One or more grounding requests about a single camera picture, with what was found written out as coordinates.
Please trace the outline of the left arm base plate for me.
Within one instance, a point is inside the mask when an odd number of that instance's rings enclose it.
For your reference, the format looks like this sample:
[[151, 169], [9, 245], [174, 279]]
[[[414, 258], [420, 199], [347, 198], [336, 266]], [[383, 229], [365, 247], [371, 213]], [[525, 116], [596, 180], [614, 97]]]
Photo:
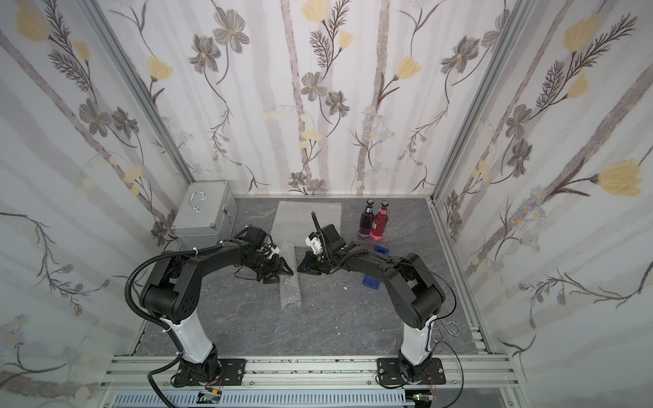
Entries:
[[186, 386], [240, 386], [245, 373], [246, 359], [208, 360], [190, 363], [182, 360], [171, 377], [175, 388]]

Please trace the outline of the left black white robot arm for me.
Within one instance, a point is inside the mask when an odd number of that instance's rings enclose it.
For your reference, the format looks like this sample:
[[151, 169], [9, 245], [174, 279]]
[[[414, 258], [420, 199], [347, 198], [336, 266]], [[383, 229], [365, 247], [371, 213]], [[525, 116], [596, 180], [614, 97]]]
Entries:
[[226, 267], [246, 267], [255, 280], [273, 284], [294, 272], [270, 235], [258, 227], [248, 227], [235, 237], [209, 248], [165, 252], [153, 269], [139, 296], [139, 309], [173, 339], [180, 361], [171, 378], [175, 388], [216, 382], [224, 368], [215, 344], [200, 323], [203, 279]]

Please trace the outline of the blue tape dispenser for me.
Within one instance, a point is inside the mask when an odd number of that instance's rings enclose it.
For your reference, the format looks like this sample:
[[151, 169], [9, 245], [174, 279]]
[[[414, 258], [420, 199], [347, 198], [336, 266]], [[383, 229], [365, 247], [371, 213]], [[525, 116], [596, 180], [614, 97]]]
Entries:
[[[385, 248], [384, 246], [375, 246], [373, 248], [373, 252], [375, 255], [380, 255], [382, 258], [387, 258], [389, 257], [389, 248]], [[363, 280], [362, 280], [362, 285], [365, 287], [369, 287], [374, 290], [378, 290], [379, 287], [381, 286], [380, 280], [373, 278], [370, 275], [365, 275]]]

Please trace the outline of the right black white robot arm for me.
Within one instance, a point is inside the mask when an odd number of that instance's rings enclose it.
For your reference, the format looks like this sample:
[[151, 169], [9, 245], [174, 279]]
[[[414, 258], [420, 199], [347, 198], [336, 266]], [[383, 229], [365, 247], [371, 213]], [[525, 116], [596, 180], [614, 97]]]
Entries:
[[298, 272], [331, 275], [344, 270], [368, 275], [384, 284], [396, 314], [404, 323], [403, 343], [398, 354], [400, 373], [409, 383], [423, 375], [430, 364], [432, 326], [446, 296], [420, 256], [409, 253], [391, 257], [371, 251], [359, 243], [346, 242], [333, 224], [321, 226], [311, 214], [316, 230]]

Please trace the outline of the dark purple bottle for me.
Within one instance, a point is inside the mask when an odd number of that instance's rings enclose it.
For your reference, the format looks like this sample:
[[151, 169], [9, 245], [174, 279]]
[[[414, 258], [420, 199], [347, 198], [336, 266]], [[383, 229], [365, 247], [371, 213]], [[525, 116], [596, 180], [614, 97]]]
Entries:
[[366, 207], [361, 215], [360, 224], [358, 229], [358, 236], [362, 239], [370, 237], [372, 232], [372, 225], [374, 222], [374, 200], [367, 199]]

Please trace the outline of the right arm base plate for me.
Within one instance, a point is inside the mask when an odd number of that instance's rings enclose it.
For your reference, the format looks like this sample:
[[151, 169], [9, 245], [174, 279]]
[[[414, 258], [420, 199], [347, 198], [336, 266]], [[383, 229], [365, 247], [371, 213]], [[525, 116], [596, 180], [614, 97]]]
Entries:
[[427, 359], [415, 367], [407, 360], [389, 357], [377, 359], [376, 364], [377, 381], [384, 387], [447, 383], [442, 362], [438, 358]]

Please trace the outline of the single bubble wrap sheet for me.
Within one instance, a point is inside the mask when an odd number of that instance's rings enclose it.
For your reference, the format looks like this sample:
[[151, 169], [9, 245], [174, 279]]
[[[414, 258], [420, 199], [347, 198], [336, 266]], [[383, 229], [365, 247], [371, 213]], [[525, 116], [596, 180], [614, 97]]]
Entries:
[[291, 243], [281, 243], [279, 248], [282, 258], [284, 258], [289, 269], [292, 271], [292, 275], [280, 275], [281, 307], [282, 310], [298, 309], [301, 307], [302, 301], [295, 247]]

